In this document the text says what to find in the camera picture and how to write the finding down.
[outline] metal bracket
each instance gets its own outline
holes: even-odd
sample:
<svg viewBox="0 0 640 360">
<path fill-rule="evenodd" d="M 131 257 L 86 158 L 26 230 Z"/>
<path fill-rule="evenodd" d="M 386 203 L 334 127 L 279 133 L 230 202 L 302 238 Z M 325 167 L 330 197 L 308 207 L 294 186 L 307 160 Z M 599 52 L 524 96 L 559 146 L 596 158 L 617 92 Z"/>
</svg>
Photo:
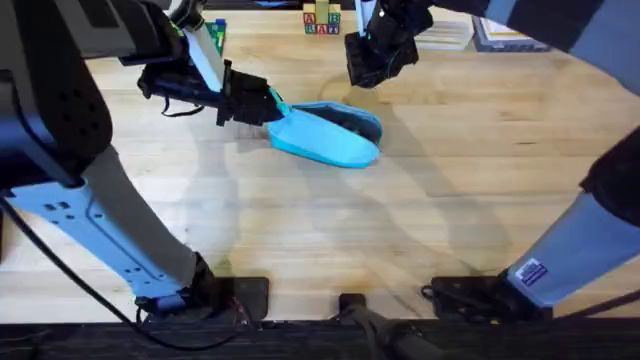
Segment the metal bracket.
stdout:
<svg viewBox="0 0 640 360">
<path fill-rule="evenodd" d="M 502 281 L 502 276 L 435 277 L 422 296 L 441 320 L 473 324 L 551 320 L 551 308 L 539 308 Z"/>
</svg>

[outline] black cable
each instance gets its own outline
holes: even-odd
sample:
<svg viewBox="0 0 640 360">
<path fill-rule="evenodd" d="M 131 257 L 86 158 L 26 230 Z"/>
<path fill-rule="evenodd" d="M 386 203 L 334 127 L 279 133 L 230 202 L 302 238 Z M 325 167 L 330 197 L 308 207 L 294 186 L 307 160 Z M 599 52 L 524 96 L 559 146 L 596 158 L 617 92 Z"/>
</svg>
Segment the black cable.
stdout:
<svg viewBox="0 0 640 360">
<path fill-rule="evenodd" d="M 166 117 L 171 117 L 171 118 L 176 118 L 176 117 L 183 117 L 183 116 L 191 116 L 191 115 L 195 115 L 199 112 L 201 112 L 202 110 L 204 110 L 204 106 L 198 106 L 195 105 L 196 107 L 195 109 L 191 110 L 191 111 L 184 111 L 184 112 L 179 112 L 179 113 L 174 113 L 174 114 L 167 114 L 167 111 L 169 110 L 169 106 L 170 106 L 170 102 L 169 102 L 169 96 L 165 95 L 164 96 L 164 110 L 162 110 L 161 114 L 166 116 Z"/>
<path fill-rule="evenodd" d="M 140 326 L 134 324 L 129 318 L 127 318 L 117 307 L 115 307 L 109 300 L 105 299 L 100 293 L 98 293 L 91 285 L 87 284 L 82 278 L 80 278 L 71 268 L 67 266 L 48 246 L 40 239 L 40 237 L 31 229 L 31 227 L 18 215 L 16 210 L 9 204 L 9 202 L 2 196 L 0 196 L 0 208 L 7 214 L 7 216 L 16 224 L 16 226 L 29 238 L 29 240 L 40 250 L 51 262 L 60 269 L 71 281 L 73 281 L 78 287 L 84 290 L 92 298 L 94 298 L 100 305 L 109 310 L 115 317 L 125 323 L 134 332 L 147 340 L 158 344 L 160 346 L 178 350 L 178 351 L 205 351 L 220 347 L 231 340 L 234 340 L 240 335 L 240 332 L 234 332 L 233 334 L 219 340 L 215 343 L 201 346 L 182 346 L 168 343 L 162 339 L 159 339 L 152 334 L 143 330 Z"/>
</svg>

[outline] sticker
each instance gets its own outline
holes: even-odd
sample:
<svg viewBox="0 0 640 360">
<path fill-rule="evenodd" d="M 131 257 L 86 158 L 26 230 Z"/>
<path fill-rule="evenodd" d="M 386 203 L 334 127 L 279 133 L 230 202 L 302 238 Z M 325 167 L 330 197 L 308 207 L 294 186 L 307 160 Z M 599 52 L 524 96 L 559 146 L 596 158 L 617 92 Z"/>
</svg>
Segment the sticker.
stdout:
<svg viewBox="0 0 640 360">
<path fill-rule="evenodd" d="M 526 286 L 531 286 L 548 272 L 538 260 L 531 258 L 516 271 L 516 277 Z"/>
</svg>

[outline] wooden table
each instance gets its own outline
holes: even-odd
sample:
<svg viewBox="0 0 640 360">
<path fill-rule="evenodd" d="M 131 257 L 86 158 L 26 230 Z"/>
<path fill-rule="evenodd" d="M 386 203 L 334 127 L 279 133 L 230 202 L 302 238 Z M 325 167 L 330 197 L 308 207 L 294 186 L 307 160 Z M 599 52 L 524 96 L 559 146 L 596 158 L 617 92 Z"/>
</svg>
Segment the wooden table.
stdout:
<svg viewBox="0 0 640 360">
<path fill-rule="evenodd" d="M 355 28 L 343 15 L 343 33 Z M 291 103 L 336 100 L 377 114 L 383 155 L 345 170 L 270 148 L 261 129 L 215 125 L 215 110 L 168 119 L 140 68 L 89 63 L 110 106 L 113 144 L 138 190 L 218 275 L 271 279 L 270 319 L 323 319 L 362 292 L 389 317 L 433 317 L 434 275 L 495 274 L 563 212 L 594 159 L 638 124 L 615 80 L 551 54 L 422 52 L 373 91 L 349 85 L 343 38 L 303 33 L 299 12 L 218 12 L 225 57 Z M 188 109 L 189 106 L 177 108 Z M 28 216 L 98 291 L 134 313 L 126 284 L 52 225 Z M 114 318 L 13 226 L 4 230 L 0 322 Z M 560 313 L 640 287 L 640 262 L 588 286 Z M 639 315 L 632 305 L 613 315 Z"/>
</svg>

